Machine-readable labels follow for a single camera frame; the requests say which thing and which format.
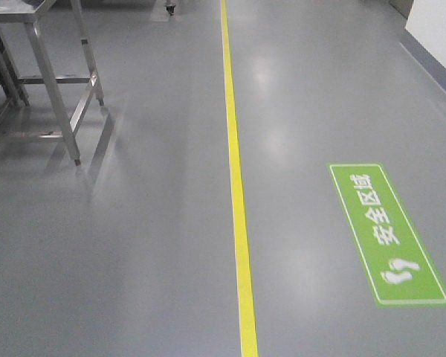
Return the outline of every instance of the footprint icon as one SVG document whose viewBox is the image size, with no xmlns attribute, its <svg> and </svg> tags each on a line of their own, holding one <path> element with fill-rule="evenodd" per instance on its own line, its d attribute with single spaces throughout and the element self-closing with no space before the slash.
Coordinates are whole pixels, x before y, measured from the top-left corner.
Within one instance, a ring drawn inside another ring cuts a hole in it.
<svg viewBox="0 0 446 357">
<path fill-rule="evenodd" d="M 418 263 L 409 262 L 408 260 L 403 260 L 401 258 L 390 259 L 388 265 L 390 266 L 390 269 L 396 271 L 405 270 L 407 268 L 415 271 L 420 270 Z"/>
<path fill-rule="evenodd" d="M 393 271 L 381 272 L 381 277 L 388 283 L 398 285 L 404 283 L 407 280 L 412 280 L 413 276 L 409 271 L 402 271 L 401 273 L 395 273 Z"/>
</svg>

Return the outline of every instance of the metal table leg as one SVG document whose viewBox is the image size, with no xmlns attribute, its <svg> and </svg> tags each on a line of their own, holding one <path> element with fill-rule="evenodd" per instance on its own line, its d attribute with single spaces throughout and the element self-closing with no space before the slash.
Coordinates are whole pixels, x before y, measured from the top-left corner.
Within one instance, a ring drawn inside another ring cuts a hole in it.
<svg viewBox="0 0 446 357">
<path fill-rule="evenodd" d="M 169 15 L 173 16 L 173 13 L 175 11 L 175 4 L 172 2 L 172 0 L 167 0 L 165 6 L 167 8 Z"/>
<path fill-rule="evenodd" d="M 71 159 L 73 159 L 76 164 L 79 164 L 80 151 L 77 147 L 76 138 L 74 137 L 74 133 L 71 129 L 68 115 L 66 114 L 65 104 L 62 101 L 61 92 L 58 88 L 58 83 L 51 66 L 51 61 L 45 50 L 45 44 L 43 43 L 38 22 L 25 23 L 24 25 L 31 47 L 35 54 L 36 61 L 38 62 L 39 70 L 42 73 L 43 82 L 45 83 L 46 90 L 51 101 L 51 106 L 53 107 L 54 114 L 58 120 L 59 126 L 61 127 L 65 145 L 68 148 Z"/>
<path fill-rule="evenodd" d="M 101 86 L 99 74 L 97 73 L 96 60 L 94 59 L 91 43 L 88 39 L 88 34 L 84 26 L 83 9 L 81 7 L 80 0 L 71 0 L 71 6 L 73 8 L 74 19 L 76 20 L 78 30 L 81 36 L 81 45 L 83 47 L 84 57 L 88 63 L 89 74 L 96 76 L 96 83 L 94 85 L 94 91 L 96 93 L 96 99 L 101 106 L 104 105 L 104 93 Z"/>
<path fill-rule="evenodd" d="M 7 64 L 5 63 L 0 51 L 0 75 L 4 81 L 4 87 L 6 88 L 8 95 L 12 97 L 13 104 L 18 105 L 19 93 L 15 87 L 10 72 L 8 71 Z"/>
<path fill-rule="evenodd" d="M 0 28 L 0 40 L 4 47 L 3 54 L 4 54 L 5 62 L 7 63 L 7 65 L 10 66 L 10 75 L 12 77 L 13 82 L 15 83 L 15 87 L 17 87 L 17 89 L 18 89 L 20 99 L 22 99 L 23 103 L 26 106 L 30 106 L 30 102 L 28 102 L 27 90 L 25 89 L 25 86 L 23 86 L 22 84 L 20 84 L 18 82 L 18 78 L 20 77 L 20 74 L 19 74 L 18 69 L 15 65 L 15 62 L 13 61 L 12 56 L 9 55 L 7 41 L 5 39 L 5 36 L 3 36 L 2 32 L 1 32 L 1 28 Z"/>
</svg>

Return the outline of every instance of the safety zone sign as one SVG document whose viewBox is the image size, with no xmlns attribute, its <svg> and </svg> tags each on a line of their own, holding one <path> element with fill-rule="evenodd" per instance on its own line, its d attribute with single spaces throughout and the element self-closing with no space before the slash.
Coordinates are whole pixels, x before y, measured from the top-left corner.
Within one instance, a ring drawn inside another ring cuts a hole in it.
<svg viewBox="0 0 446 357">
<path fill-rule="evenodd" d="M 378 304 L 446 305 L 446 288 L 382 166 L 329 169 Z"/>
</svg>

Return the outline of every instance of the yellow floor line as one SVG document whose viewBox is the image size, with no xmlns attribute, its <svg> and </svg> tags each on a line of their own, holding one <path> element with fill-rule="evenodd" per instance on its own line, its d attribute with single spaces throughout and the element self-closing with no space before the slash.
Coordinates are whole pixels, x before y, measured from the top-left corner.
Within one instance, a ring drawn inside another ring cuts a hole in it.
<svg viewBox="0 0 446 357">
<path fill-rule="evenodd" d="M 239 302 L 239 334 L 242 357 L 257 357 L 256 320 L 254 316 L 251 263 L 246 231 L 245 195 L 239 159 L 238 121 L 236 119 L 233 74 L 226 0 L 222 0 L 222 39 L 224 52 L 224 89 L 226 97 L 228 149 L 230 152 L 231 198 L 235 234 L 236 277 Z"/>
</svg>

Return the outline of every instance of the white border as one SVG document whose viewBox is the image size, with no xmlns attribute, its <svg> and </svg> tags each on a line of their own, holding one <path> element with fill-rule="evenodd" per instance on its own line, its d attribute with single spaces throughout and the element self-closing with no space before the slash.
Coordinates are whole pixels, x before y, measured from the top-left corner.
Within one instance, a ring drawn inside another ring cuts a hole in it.
<svg viewBox="0 0 446 357">
<path fill-rule="evenodd" d="M 361 244 L 360 244 L 360 242 L 358 240 L 357 233 L 355 232 L 354 226 L 352 224 L 352 219 L 350 218 L 349 211 L 347 210 L 347 206 L 345 204 L 345 201 L 343 199 L 342 193 L 340 191 L 340 187 L 339 187 L 339 184 L 337 182 L 337 179 L 335 177 L 334 170 L 332 169 L 333 167 L 378 167 L 378 169 L 380 170 L 381 174 L 384 176 L 385 182 L 388 184 L 388 187 L 390 188 L 390 191 L 392 192 L 392 195 L 395 198 L 396 203 L 397 203 L 398 207 L 400 208 L 400 211 L 403 213 L 403 217 L 404 217 L 406 223 L 408 224 L 408 227 L 410 227 L 411 233 L 415 237 L 416 243 L 418 244 L 418 247 L 419 247 L 421 253 L 423 254 L 424 260 L 426 261 L 426 263 L 430 267 L 431 274 L 434 276 L 434 279 L 436 280 L 436 283 L 438 284 L 439 290 L 441 291 L 444 299 L 442 299 L 442 300 L 440 300 L 440 299 L 424 299 L 424 300 L 422 300 L 422 299 L 421 300 L 382 300 L 382 299 L 380 299 L 380 296 L 378 295 L 377 288 L 376 288 L 375 283 L 373 281 L 372 273 L 371 273 L 371 271 L 369 269 L 369 266 L 368 266 L 368 264 L 366 262 L 365 255 L 363 254 L 363 250 L 362 250 Z M 365 269 L 366 269 L 366 272 L 368 273 L 368 276 L 369 276 L 369 279 L 370 279 L 370 283 L 372 285 L 372 289 L 373 289 L 373 292 L 375 293 L 375 297 L 377 298 L 377 301 L 380 304 L 382 304 L 382 305 L 428 305 L 428 304 L 431 305 L 431 304 L 443 304 L 443 303 L 446 303 L 446 293 L 445 293 L 441 283 L 439 282 L 438 277 L 436 276 L 436 274 L 435 274 L 435 272 L 433 270 L 433 267 L 431 266 L 430 261 L 428 260 L 426 254 L 424 252 L 424 249 L 423 249 L 421 243 L 419 242 L 418 236 L 415 234 L 415 231 L 413 230 L 413 227 L 411 226 L 410 221 L 407 218 L 407 215 L 405 214 L 405 212 L 403 210 L 403 207 L 401 206 L 401 204 L 400 204 L 400 202 L 398 200 L 398 197 L 395 195 L 395 191 L 393 190 L 393 188 L 392 188 L 392 186 L 390 184 L 390 181 L 388 181 L 388 178 L 385 175 L 382 167 L 379 164 L 330 164 L 329 168 L 330 168 L 330 171 L 331 171 L 331 174 L 332 174 L 332 178 L 334 179 L 335 186 L 336 186 L 337 191 L 339 193 L 340 200 L 342 201 L 343 209 L 345 210 L 347 219 L 349 220 L 350 228 L 352 229 L 352 232 L 353 232 L 354 237 L 355 237 L 355 241 L 357 242 L 358 251 L 360 252 L 360 254 L 362 256 L 363 264 L 365 265 Z"/>
</svg>

